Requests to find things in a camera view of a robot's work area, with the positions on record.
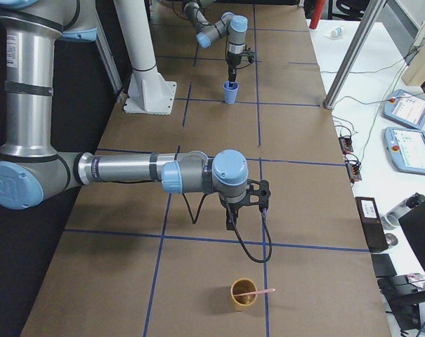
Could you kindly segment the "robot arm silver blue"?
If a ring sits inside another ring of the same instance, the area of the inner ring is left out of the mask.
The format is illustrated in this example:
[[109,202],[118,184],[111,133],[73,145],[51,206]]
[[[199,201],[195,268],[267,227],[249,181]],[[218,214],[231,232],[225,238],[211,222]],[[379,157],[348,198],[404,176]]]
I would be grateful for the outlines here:
[[229,120],[195,124],[183,135],[155,121],[124,135],[134,153],[94,155],[52,146],[53,64],[57,41],[104,39],[94,1],[0,1],[6,30],[6,141],[0,147],[0,226],[39,223],[34,207],[91,183],[158,182],[167,192],[218,192],[228,220],[249,197],[244,129]]
[[213,43],[225,37],[227,49],[225,61],[228,65],[228,83],[236,83],[237,71],[243,58],[249,64],[254,62],[255,52],[246,45],[248,19],[243,15],[225,12],[215,23],[209,22],[201,10],[214,1],[182,1],[182,11],[196,29],[196,40],[201,48],[208,48]]

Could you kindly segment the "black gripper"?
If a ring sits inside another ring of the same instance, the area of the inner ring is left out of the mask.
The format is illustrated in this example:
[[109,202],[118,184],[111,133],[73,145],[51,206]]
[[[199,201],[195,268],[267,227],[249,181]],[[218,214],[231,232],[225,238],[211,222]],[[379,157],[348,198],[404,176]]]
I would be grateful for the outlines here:
[[237,67],[241,63],[241,55],[227,52],[227,64],[228,64],[228,82],[232,86],[236,82],[237,78]]
[[235,230],[238,210],[248,202],[247,196],[224,197],[226,211],[226,230]]

